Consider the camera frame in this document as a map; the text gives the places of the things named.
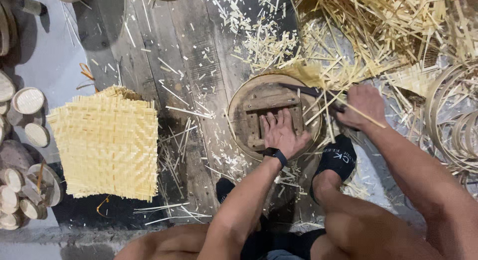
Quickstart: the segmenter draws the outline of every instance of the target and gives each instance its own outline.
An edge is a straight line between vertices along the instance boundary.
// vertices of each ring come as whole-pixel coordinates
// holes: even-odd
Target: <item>wooden floor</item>
[[[178,178],[186,199],[181,199],[170,171],[161,171],[159,178],[169,204],[190,202],[187,206],[190,211],[197,206],[197,212],[215,214],[219,205],[215,193],[218,175],[205,165],[227,173],[230,165],[224,161],[219,165],[214,155],[225,153],[233,157],[236,154],[237,147],[223,109],[228,107],[235,91],[252,73],[248,64],[230,56],[245,37],[232,33],[228,26],[224,26],[218,6],[212,0],[84,1],[92,9],[80,3],[75,3],[74,8],[79,36],[96,79],[96,87],[102,90],[118,84],[120,76],[124,86],[139,92],[145,100],[154,100],[162,127],[160,135],[171,135],[168,127],[175,133],[183,131],[188,117],[196,120],[198,130],[191,131],[184,163],[180,162],[178,166]],[[243,1],[238,6],[251,17],[251,24],[255,24],[260,9],[255,6],[249,10],[249,7],[257,5],[257,0]],[[290,5],[289,0],[281,0],[280,4],[286,1]],[[291,31],[297,27],[294,12],[290,10],[292,7],[288,8],[285,18],[282,18],[282,13],[274,17],[282,30]],[[164,70],[167,67],[158,58],[184,77]],[[189,106],[164,89],[159,80],[164,80],[164,86]],[[204,119],[165,108],[201,109],[198,103],[215,112],[216,118]],[[219,134],[221,141],[227,145],[218,143],[215,134]],[[169,145],[177,150],[174,141]],[[246,160],[252,164],[243,169],[244,173],[252,171],[258,164],[253,159]],[[302,160],[300,164],[303,165],[302,176],[298,183],[308,192],[317,162],[313,158],[308,162]],[[298,194],[298,187],[287,186],[282,197],[278,198],[281,188],[278,184],[273,185],[264,207],[264,213],[272,222],[293,223],[300,219],[309,222],[313,213],[315,216],[319,214],[310,196]],[[177,211],[172,214],[184,216]],[[176,219],[173,222],[186,220]]]

